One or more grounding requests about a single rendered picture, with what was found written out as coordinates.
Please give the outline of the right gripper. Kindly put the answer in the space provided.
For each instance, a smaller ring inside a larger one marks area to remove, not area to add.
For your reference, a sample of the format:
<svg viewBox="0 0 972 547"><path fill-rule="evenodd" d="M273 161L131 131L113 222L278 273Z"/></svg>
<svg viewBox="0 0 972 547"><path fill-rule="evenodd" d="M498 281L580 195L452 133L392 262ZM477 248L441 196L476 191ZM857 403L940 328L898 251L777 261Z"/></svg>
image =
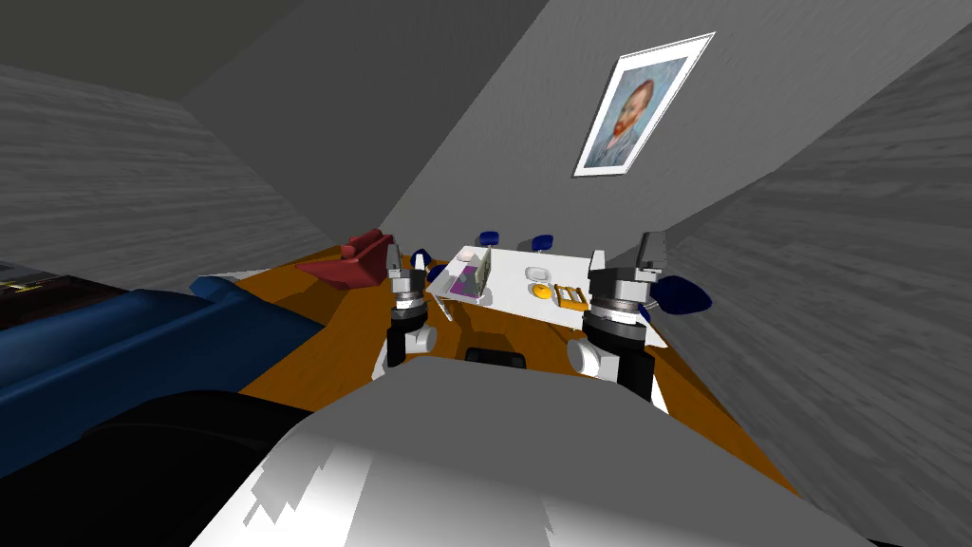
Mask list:
<svg viewBox="0 0 972 547"><path fill-rule="evenodd" d="M604 250L594 250L589 262L589 291L592 299L646 303L655 270L667 267L666 232L644 232L636 267L606 268Z"/></svg>

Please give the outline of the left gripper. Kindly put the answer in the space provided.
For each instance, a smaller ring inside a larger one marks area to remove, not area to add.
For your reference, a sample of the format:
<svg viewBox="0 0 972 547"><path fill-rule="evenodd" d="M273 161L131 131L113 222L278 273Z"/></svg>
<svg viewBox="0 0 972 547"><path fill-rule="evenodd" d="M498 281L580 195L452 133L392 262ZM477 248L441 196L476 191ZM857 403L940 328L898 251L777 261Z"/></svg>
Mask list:
<svg viewBox="0 0 972 547"><path fill-rule="evenodd" d="M386 269L390 280L390 289L394 294L421 294L426 290L426 258L424 255L412 255L413 269L402 269L402 255L396 243L387 247Z"/></svg>

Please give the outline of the white dining table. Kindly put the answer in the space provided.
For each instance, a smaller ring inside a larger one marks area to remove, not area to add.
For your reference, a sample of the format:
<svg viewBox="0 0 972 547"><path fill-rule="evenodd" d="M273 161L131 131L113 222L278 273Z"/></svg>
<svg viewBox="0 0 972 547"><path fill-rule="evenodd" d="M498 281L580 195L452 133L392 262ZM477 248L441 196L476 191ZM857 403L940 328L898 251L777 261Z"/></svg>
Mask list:
<svg viewBox="0 0 972 547"><path fill-rule="evenodd" d="M529 317L573 330L582 328L580 311L562 309L550 299L537 299L532 295L530 292L532 281L528 279L526 270L530 267L544 269L550 274L548 283L551 286L557 284L579 288L585 295L589 295L588 257L536 255L530 252L496 248L489 250L476 246L464 246L460 251L463 255L469 255L471 259L469 261L452 259L448 262L442 273L428 287L435 297L477 304L490 310ZM479 299L470 299L451 292L453 282L458 280L463 271L477 266L485 255L491 257L492 265L484 295Z"/></svg>

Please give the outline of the framed portrait painting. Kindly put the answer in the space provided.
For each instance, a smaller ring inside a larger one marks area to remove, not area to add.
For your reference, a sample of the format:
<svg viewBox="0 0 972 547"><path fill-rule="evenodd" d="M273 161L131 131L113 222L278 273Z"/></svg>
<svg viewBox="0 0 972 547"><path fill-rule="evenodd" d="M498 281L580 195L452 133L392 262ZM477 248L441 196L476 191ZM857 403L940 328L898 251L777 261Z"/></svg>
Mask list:
<svg viewBox="0 0 972 547"><path fill-rule="evenodd" d="M620 56L572 176L628 172L715 36L705 33Z"/></svg>

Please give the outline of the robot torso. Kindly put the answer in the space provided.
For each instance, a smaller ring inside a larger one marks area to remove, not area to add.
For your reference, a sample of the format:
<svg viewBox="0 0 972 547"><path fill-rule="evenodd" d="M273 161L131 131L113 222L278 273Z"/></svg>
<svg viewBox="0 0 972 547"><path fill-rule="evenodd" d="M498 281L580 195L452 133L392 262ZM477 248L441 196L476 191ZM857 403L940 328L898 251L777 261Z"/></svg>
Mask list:
<svg viewBox="0 0 972 547"><path fill-rule="evenodd" d="M872 547L617 384L415 358L300 422L191 547Z"/></svg>

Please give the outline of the blue sofa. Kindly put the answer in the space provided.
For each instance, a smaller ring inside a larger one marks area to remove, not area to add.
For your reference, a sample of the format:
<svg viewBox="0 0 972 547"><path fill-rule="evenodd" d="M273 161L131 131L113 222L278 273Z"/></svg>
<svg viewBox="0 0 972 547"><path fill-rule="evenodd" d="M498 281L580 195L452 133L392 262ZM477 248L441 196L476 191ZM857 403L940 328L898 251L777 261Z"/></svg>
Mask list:
<svg viewBox="0 0 972 547"><path fill-rule="evenodd" d="M149 400L237 392L322 325L225 278L133 290L0 331L0 478Z"/></svg>

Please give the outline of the dark wooden cabinet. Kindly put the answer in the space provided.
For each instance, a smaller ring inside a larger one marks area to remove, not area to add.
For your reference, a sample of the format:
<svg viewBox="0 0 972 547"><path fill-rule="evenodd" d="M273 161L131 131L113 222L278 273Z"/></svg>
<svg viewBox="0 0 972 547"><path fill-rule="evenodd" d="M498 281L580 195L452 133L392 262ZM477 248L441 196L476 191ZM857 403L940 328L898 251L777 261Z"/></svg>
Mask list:
<svg viewBox="0 0 972 547"><path fill-rule="evenodd" d="M0 261L0 330L90 305L103 299L97 284Z"/></svg>

